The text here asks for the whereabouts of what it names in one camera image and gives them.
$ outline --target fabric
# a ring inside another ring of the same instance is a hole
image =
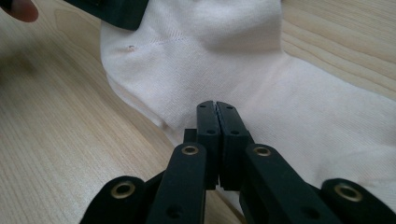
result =
[[[222,101],[306,182],[346,178],[396,211],[396,102],[290,57],[280,28],[278,0],[150,0],[137,31],[103,24],[102,61],[173,143],[198,104]]]

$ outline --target sock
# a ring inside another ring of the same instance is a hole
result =
[[[277,0],[150,0],[137,31],[103,24],[102,61],[174,144],[198,104],[222,101],[306,182],[349,179],[396,211],[396,102],[290,57],[280,28]]]

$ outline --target white sock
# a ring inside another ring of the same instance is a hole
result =
[[[198,104],[222,101],[306,182],[346,178],[396,211],[396,102],[290,57],[280,25],[278,0],[150,0],[136,32],[103,25],[102,61],[175,144]]]

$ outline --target wood grain surface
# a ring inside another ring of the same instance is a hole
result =
[[[0,223],[78,223],[110,179],[147,180],[172,145],[109,88],[100,21],[35,0],[37,22],[0,12]],[[396,1],[284,0],[283,48],[396,100]],[[240,223],[216,192],[205,223]]]

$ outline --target screw hole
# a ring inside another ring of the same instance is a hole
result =
[[[320,218],[320,213],[315,208],[302,207],[301,211],[303,212],[303,214],[306,218],[309,218],[309,219],[319,219]]]
[[[183,147],[183,148],[181,149],[181,152],[182,152],[183,154],[188,155],[188,156],[195,155],[195,154],[198,153],[198,151],[199,151],[198,147],[191,147],[191,146],[189,146],[189,147]]]
[[[335,192],[344,199],[358,203],[363,199],[360,192],[347,184],[338,184],[334,187]]]
[[[255,147],[253,149],[253,151],[256,152],[256,154],[258,156],[270,156],[271,155],[271,150],[266,147]]]
[[[183,215],[183,209],[178,204],[173,204],[166,209],[166,215],[172,219],[179,219]]]
[[[111,190],[111,196],[115,199],[124,199],[134,193],[135,186],[131,181],[122,181]]]

